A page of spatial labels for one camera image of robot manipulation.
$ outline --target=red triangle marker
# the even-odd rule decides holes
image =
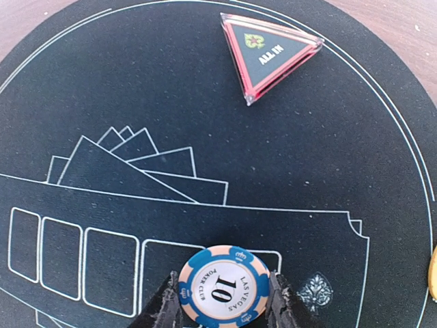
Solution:
[[[253,18],[222,13],[221,21],[248,106],[313,57],[324,43],[311,34]]]

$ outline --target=wooden table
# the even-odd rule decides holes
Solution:
[[[0,0],[0,61],[45,19],[76,0]],[[383,39],[437,103],[435,0],[328,0]]]

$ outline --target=star logo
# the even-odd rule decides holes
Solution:
[[[244,34],[244,39],[246,40],[246,45],[251,48],[261,49],[264,44],[264,38],[262,36],[257,36],[256,34]]]

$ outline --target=poker chip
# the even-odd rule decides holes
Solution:
[[[428,269],[428,288],[432,300],[437,303],[437,247],[431,257]]]
[[[182,308],[208,328],[247,325],[265,309],[269,270],[251,252],[218,245],[195,254],[179,276]]]

